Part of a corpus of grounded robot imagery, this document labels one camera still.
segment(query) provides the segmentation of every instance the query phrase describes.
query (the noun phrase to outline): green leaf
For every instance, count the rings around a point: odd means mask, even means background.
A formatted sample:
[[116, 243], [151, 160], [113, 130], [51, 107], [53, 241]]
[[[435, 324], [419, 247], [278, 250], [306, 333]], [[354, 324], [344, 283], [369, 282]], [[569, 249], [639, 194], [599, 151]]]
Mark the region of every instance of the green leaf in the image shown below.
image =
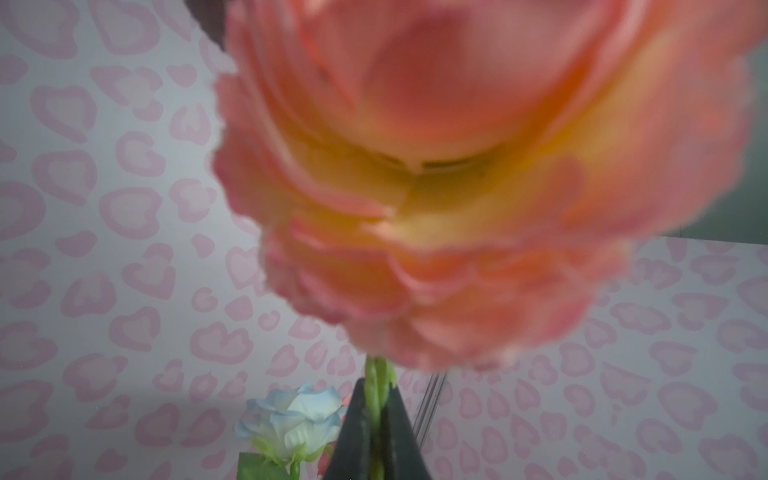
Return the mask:
[[285, 467], [258, 453], [240, 453], [237, 480], [291, 480]]

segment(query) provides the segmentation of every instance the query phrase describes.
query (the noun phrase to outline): pink flower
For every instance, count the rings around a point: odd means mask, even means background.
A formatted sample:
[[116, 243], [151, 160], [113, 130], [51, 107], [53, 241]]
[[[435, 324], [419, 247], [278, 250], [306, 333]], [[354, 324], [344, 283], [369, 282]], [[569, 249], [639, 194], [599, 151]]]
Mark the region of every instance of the pink flower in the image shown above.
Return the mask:
[[215, 169], [296, 311], [496, 368], [737, 182], [766, 34], [764, 0], [235, 0]]

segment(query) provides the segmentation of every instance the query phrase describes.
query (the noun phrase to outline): rose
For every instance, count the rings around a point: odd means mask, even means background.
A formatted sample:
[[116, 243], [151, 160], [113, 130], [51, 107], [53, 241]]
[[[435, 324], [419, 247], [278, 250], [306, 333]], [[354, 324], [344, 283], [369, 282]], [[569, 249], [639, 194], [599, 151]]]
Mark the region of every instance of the rose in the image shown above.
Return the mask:
[[766, 33], [764, 0], [236, 0], [215, 170], [298, 312], [495, 368], [735, 184]]
[[278, 464], [312, 462], [339, 438], [343, 402], [335, 388], [315, 392], [309, 382], [295, 391], [274, 389], [247, 401], [235, 432]]

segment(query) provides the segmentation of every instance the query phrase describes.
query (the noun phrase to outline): white rose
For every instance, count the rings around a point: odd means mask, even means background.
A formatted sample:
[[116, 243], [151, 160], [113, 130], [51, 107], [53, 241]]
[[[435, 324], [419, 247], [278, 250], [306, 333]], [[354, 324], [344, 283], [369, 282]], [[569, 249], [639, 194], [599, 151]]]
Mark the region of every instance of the white rose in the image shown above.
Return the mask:
[[335, 388], [315, 392], [309, 382], [295, 391], [275, 389], [265, 399], [247, 401], [235, 432], [275, 462], [311, 460], [339, 438], [342, 401]]

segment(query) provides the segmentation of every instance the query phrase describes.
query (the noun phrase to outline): flower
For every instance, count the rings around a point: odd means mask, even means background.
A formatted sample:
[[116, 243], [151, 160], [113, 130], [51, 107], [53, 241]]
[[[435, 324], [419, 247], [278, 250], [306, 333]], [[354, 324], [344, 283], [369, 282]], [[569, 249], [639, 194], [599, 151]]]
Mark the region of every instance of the flower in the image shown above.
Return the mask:
[[737, 182], [766, 34], [764, 0], [234, 0], [214, 168], [297, 312], [494, 369]]
[[346, 414], [342, 404], [333, 387], [315, 392], [307, 382], [296, 391], [274, 389], [265, 399], [247, 401], [247, 413], [235, 432], [281, 465], [311, 462], [339, 438]]

